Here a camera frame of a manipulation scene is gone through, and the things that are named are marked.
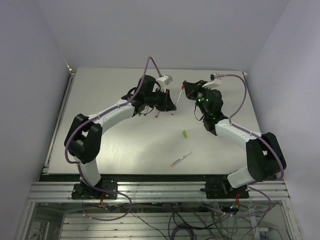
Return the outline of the red ended white pen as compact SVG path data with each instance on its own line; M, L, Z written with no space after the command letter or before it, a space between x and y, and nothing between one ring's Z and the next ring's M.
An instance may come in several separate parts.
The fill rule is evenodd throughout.
M178 109L178 103L179 103L179 100L180 100L180 98L181 98L181 95L182 95L183 91L184 91L184 89L181 88L181 89L180 89L180 92L179 92L179 95L178 95L178 97L177 97L177 100L176 100L176 102L175 102L175 110L172 111L171 116L174 116L176 110Z

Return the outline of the blue ended white pen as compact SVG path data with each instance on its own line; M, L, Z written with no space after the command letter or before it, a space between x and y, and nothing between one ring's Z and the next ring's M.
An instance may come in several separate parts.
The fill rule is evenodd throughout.
M146 111L145 111L145 113L143 114L144 116L146 116L148 113L150 113L151 112L151 108L148 106L147 108L146 108Z

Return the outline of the orange ended white pen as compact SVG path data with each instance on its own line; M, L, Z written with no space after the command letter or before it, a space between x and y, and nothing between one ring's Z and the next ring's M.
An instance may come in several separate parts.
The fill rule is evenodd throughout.
M174 166L176 166L178 163L180 163L182 160L184 160L185 158L187 158L192 152L189 152L188 154L180 157L179 159L177 159L176 161L174 161L170 166L173 168Z

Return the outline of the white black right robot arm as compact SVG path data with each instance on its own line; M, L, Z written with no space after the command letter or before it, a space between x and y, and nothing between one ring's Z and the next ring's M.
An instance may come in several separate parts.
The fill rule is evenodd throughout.
M226 198L233 197L238 188L254 182L263 182L277 174L284 176L287 167L277 137L271 133L258 133L236 125L222 113L222 94L209 83L185 81L183 88L187 99L195 101L201 111L204 128L211 134L226 138L246 153L246 166L228 174L220 192Z

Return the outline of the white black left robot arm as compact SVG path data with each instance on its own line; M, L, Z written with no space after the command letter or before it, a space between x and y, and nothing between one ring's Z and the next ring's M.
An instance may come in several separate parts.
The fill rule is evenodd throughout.
M111 107L89 116L78 114L74 117L64 141L65 156L73 156L80 181L85 184L84 192L89 198L96 199L102 193L102 178L96 158L103 134L121 121L140 114L147 107L159 112L175 111L177 108L167 88L172 81L170 75L159 78L145 75L137 87Z

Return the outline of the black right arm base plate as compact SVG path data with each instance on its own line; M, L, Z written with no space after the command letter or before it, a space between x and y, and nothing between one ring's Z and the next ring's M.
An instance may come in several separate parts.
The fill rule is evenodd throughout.
M248 199L249 192L245 185L233 188L227 182L206 182L204 187L200 189L206 194L207 199Z

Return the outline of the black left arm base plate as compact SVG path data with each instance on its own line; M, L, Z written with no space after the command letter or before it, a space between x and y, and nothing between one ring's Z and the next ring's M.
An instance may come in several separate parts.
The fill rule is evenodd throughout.
M86 185L85 183L77 183L73 186L71 193L72 200L115 200L117 198L116 191L118 185L113 181L102 180L98 186L99 189L108 190L108 192L99 191Z

